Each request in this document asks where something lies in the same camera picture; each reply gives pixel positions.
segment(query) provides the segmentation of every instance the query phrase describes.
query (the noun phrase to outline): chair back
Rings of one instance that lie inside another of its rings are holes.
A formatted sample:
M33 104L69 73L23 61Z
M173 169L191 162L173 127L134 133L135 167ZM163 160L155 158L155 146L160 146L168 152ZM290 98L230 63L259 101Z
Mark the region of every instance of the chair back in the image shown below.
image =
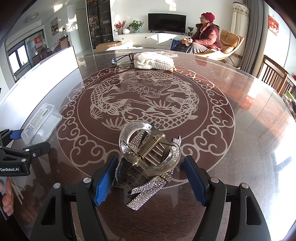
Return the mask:
M222 44L221 52L224 54L233 54L241 46L244 37L233 34L222 29L220 34L220 43Z
M266 55L263 56L261 69L257 78L274 88L280 96L282 96L286 91L290 91L294 97L296 96L295 79L283 67Z
M32 59L35 65L41 61L39 54L35 55Z
M46 49L42 49L42 50L41 50L41 56L42 56L43 59L45 59L45 58L48 57L48 54L47 54Z
M69 47L69 41L68 41L68 39L63 39L59 43L61 45L61 49L65 49L65 48Z

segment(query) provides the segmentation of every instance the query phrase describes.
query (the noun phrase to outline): red puffer jacket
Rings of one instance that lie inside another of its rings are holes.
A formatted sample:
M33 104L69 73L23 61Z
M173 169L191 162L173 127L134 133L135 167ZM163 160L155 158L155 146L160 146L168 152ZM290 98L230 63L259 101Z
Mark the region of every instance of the red puffer jacket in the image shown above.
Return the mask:
M193 42L199 43L211 49L221 50L222 45L219 42L220 27L213 23L204 26L202 23L196 25L197 31L192 36Z

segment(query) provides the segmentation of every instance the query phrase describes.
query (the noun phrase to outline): potted plant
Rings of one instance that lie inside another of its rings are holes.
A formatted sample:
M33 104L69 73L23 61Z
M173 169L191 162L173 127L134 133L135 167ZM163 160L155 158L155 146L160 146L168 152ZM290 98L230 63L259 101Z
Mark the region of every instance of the potted plant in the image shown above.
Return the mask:
M143 22L140 20L134 20L129 24L128 29L132 28L134 33L138 33L140 32L139 28L142 27L142 25Z
M115 28L118 29L118 34L122 34L122 29L123 29L125 24L126 24L125 20L122 23L118 22L117 24L114 24Z
M193 27L187 27L189 29L188 36L192 37Z

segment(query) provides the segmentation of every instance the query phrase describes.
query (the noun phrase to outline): white knitted cloth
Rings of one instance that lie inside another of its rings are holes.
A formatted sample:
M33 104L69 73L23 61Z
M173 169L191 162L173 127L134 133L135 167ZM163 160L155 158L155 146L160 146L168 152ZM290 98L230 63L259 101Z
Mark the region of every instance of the white knitted cloth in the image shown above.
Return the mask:
M174 60L155 52L143 52L135 55L135 67L138 69L161 69L173 71Z

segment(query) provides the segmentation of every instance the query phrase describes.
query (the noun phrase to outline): red knit hat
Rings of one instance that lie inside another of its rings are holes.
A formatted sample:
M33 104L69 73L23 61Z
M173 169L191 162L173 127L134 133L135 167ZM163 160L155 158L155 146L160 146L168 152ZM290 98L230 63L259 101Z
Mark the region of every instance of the red knit hat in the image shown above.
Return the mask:
M207 18L211 23L214 21L215 16L211 12L203 13L202 16Z

